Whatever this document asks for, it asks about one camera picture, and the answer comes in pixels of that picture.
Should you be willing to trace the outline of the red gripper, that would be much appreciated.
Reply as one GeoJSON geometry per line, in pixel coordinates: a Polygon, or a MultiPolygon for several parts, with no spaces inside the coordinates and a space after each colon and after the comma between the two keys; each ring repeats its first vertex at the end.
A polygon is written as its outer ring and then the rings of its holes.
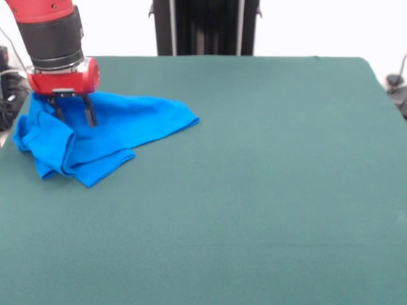
{"type": "MultiPolygon", "coordinates": [[[[90,127],[97,126],[97,118],[89,93],[93,93],[100,83],[100,69],[96,59],[85,57],[76,66],[58,71],[42,71],[29,67],[26,70],[28,82],[32,90],[40,95],[52,96],[58,93],[73,93],[84,95],[85,115],[90,127]]],[[[62,97],[47,97],[47,102],[55,110],[56,117],[66,122],[59,99],[62,97]]]]}

